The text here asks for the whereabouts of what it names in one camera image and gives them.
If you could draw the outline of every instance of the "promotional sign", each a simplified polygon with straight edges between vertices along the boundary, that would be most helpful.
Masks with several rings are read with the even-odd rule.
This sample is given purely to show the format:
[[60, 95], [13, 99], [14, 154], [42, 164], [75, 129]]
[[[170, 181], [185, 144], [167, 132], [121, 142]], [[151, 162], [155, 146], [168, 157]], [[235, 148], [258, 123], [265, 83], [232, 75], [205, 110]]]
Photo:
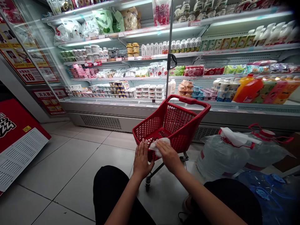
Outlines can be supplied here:
[[[23, 45], [32, 50], [30, 55], [42, 70], [48, 82], [58, 82], [43, 52], [38, 50], [40, 47], [28, 27], [24, 24], [25, 22], [13, 1], [0, 0], [0, 7], [6, 15], [7, 20], [14, 24], [15, 32], [18, 33]], [[0, 18], [0, 52], [25, 84], [45, 83], [28, 55], [23, 51], [15, 35], [2, 18]], [[24, 72], [20, 72], [22, 69], [28, 71], [26, 72], [27, 76]]]
[[[64, 89], [54, 90], [55, 94], [59, 98], [67, 97]], [[42, 103], [45, 109], [50, 115], [65, 115], [65, 111], [62, 109], [59, 101], [55, 98], [54, 94], [50, 90], [33, 91], [38, 100]]]

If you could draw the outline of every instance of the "orange juice bottle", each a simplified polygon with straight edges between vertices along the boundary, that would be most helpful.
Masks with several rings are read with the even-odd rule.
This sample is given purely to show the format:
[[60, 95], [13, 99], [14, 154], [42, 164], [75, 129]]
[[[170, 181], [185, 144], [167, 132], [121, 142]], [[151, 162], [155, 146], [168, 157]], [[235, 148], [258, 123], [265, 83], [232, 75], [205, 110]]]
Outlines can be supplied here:
[[250, 81], [252, 81], [252, 80], [254, 80], [254, 78], [253, 78], [253, 74], [248, 74], [248, 76], [246, 76], [246, 77], [243, 77], [243, 78], [241, 78], [240, 79], [240, 83], [241, 83], [241, 85], [240, 85], [240, 87], [237, 89], [237, 93], [235, 94], [235, 96], [234, 96], [234, 98], [233, 98], [233, 101], [235, 101], [235, 99], [237, 98], [237, 96], [238, 96], [238, 94], [240, 93], [240, 91], [244, 88], [244, 86], [246, 85], [246, 84], [248, 84]]
[[274, 100], [273, 104], [284, 104], [290, 95], [299, 87], [300, 80], [296, 77], [293, 79], [293, 75], [288, 75], [285, 79], [287, 85], [285, 88], [277, 95], [277, 98]]
[[276, 78], [277, 84], [275, 87], [268, 93], [267, 97], [263, 101], [264, 104], [273, 104], [274, 100], [277, 98], [278, 94], [282, 92], [288, 82], [285, 80], [286, 76], [282, 76], [279, 80]]
[[252, 103], [259, 95], [259, 90], [262, 88], [263, 76], [259, 76], [244, 86], [235, 101], [239, 103]]

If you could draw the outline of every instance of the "tiled floor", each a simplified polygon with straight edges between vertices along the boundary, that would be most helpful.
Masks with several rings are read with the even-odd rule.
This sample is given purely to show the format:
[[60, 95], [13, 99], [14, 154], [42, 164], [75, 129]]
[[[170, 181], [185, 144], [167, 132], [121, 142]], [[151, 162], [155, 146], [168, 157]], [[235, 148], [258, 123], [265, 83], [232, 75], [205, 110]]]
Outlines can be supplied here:
[[[14, 184], [0, 197], [3, 225], [93, 225], [93, 179], [105, 165], [132, 175], [136, 143], [133, 135], [76, 127], [71, 122], [45, 124], [52, 138]], [[192, 143], [185, 162], [202, 182], [195, 161], [202, 149]], [[157, 168], [162, 160], [155, 163]], [[187, 191], [163, 167], [147, 193], [142, 182], [138, 199], [156, 224], [180, 224], [177, 217]]]

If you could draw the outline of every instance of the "juice bottle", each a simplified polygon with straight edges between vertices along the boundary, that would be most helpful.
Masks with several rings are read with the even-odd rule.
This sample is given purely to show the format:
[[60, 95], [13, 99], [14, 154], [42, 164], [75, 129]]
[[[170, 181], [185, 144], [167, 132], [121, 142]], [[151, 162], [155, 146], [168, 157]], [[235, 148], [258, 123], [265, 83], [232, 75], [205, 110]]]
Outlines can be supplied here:
[[240, 93], [240, 91], [244, 88], [244, 86], [246, 85], [246, 84], [248, 84], [250, 81], [252, 81], [252, 80], [254, 80], [254, 78], [253, 78], [253, 74], [248, 74], [248, 76], [246, 76], [246, 77], [243, 77], [243, 78], [241, 78], [240, 79], [240, 83], [241, 83], [241, 85], [240, 85], [240, 87], [237, 89], [237, 92], [236, 92], [236, 94], [235, 94], [235, 96], [234, 96], [234, 98], [233, 98], [233, 101], [235, 101], [235, 99], [237, 98], [237, 96], [238, 96], [238, 94]]
[[263, 88], [259, 91], [259, 96], [257, 96], [253, 103], [263, 103], [265, 97], [276, 85], [276, 75], [271, 76], [269, 79], [263, 79]]
[[290, 95], [299, 87], [300, 82], [293, 79], [293, 75], [288, 75], [285, 79], [287, 85], [285, 88], [277, 95], [277, 98], [274, 100], [273, 104], [284, 104]]
[[285, 80], [286, 76], [282, 76], [279, 80], [277, 80], [277, 84], [275, 87], [268, 93], [263, 101], [264, 104], [272, 104], [276, 99], [277, 95], [285, 88], [288, 82]]
[[259, 90], [263, 88], [263, 76], [257, 77], [244, 86], [237, 95], [235, 101], [239, 103], [252, 103], [259, 95]]

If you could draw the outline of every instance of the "shopping cart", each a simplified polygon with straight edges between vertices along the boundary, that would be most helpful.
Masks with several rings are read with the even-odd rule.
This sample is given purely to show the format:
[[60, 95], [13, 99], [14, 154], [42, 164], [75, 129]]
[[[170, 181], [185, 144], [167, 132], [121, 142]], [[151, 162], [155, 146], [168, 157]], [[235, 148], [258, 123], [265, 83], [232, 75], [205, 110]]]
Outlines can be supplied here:
[[[190, 110], [170, 103], [169, 100], [171, 98], [178, 98], [179, 101], [191, 105], [201, 105], [204, 107], [204, 109], [197, 115]], [[137, 145], [139, 145], [144, 138], [145, 141], [148, 142], [148, 147], [150, 147], [150, 144], [155, 140], [167, 137], [170, 139], [171, 146], [177, 153], [183, 152], [184, 156], [181, 156], [180, 160], [182, 162], [187, 161], [188, 156], [186, 151], [192, 142], [199, 123], [209, 112], [210, 107], [210, 104], [200, 102], [193, 98], [174, 94], [169, 95], [168, 98], [162, 102], [160, 107], [158, 107], [158, 109], [152, 115], [132, 129], [135, 141]], [[148, 161], [151, 162], [152, 159], [156, 161], [159, 158], [155, 155], [154, 151], [148, 150]], [[163, 166], [164, 163], [162, 163], [153, 173], [150, 173], [150, 175], [146, 177], [147, 192], [150, 188], [151, 178]]]

